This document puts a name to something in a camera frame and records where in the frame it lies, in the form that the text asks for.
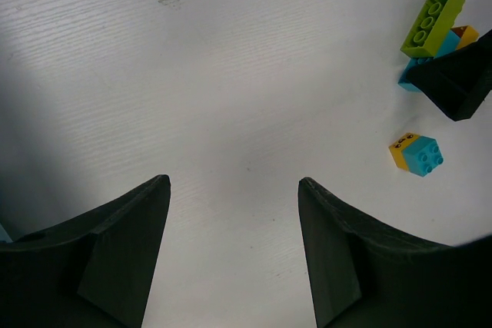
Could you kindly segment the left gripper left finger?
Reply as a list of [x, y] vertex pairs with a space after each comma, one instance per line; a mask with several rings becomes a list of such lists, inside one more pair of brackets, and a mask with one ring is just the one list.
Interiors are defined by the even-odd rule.
[[165, 230], [165, 174], [1, 245], [3, 327], [140, 327]]

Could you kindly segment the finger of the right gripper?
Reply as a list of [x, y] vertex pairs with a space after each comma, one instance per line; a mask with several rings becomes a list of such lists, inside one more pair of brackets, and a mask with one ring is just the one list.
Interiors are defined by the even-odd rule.
[[410, 68], [406, 78], [452, 121], [471, 118], [491, 90], [491, 33]]

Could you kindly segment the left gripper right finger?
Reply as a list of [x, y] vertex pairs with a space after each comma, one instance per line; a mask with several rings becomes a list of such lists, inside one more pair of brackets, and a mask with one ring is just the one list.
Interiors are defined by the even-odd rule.
[[447, 246], [389, 226], [315, 180], [298, 211], [319, 327], [489, 327], [491, 238]]

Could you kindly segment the green blue yellow lego stack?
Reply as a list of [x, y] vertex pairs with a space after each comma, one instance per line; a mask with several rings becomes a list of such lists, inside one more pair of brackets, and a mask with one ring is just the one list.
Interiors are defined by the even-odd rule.
[[410, 58], [397, 82], [404, 90], [419, 91], [407, 79], [407, 73], [412, 67], [450, 54], [478, 40], [479, 32], [475, 28], [454, 24], [464, 3], [465, 0], [425, 0], [401, 46], [401, 51]]

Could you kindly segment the blue yellow lego cube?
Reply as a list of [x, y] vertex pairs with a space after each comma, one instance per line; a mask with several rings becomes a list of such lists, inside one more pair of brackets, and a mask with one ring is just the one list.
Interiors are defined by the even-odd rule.
[[394, 163], [401, 170], [425, 177], [444, 162], [435, 139], [407, 132], [388, 147]]

